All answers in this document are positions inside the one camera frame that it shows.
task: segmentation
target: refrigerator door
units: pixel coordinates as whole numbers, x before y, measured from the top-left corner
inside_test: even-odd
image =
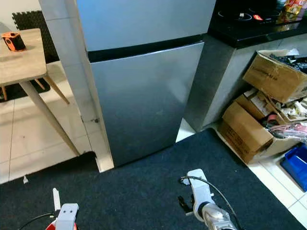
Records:
[[[207,32],[215,0],[77,0],[87,51]]]
[[[91,63],[115,166],[176,141],[202,47]]]

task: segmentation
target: orange object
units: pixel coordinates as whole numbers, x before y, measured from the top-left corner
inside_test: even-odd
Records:
[[[2,34],[2,38],[11,51],[23,51],[25,49],[24,42],[19,33],[6,32]]]

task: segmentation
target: blue container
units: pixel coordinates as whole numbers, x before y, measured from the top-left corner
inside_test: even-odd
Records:
[[[307,147],[295,147],[288,151],[280,165],[295,179],[304,192],[307,191]]]

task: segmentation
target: tiled wall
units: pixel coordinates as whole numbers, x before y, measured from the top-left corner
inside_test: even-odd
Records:
[[[87,59],[75,0],[39,0],[52,40],[64,67],[67,80],[80,110],[90,142],[100,142],[93,149],[99,156],[110,156],[99,99]],[[99,119],[99,125],[93,121]],[[99,132],[97,137],[91,135]],[[102,168],[109,165],[102,163]]]

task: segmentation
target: refrigerator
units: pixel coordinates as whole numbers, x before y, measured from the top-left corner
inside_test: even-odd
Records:
[[[215,0],[77,0],[114,166],[175,143]]]

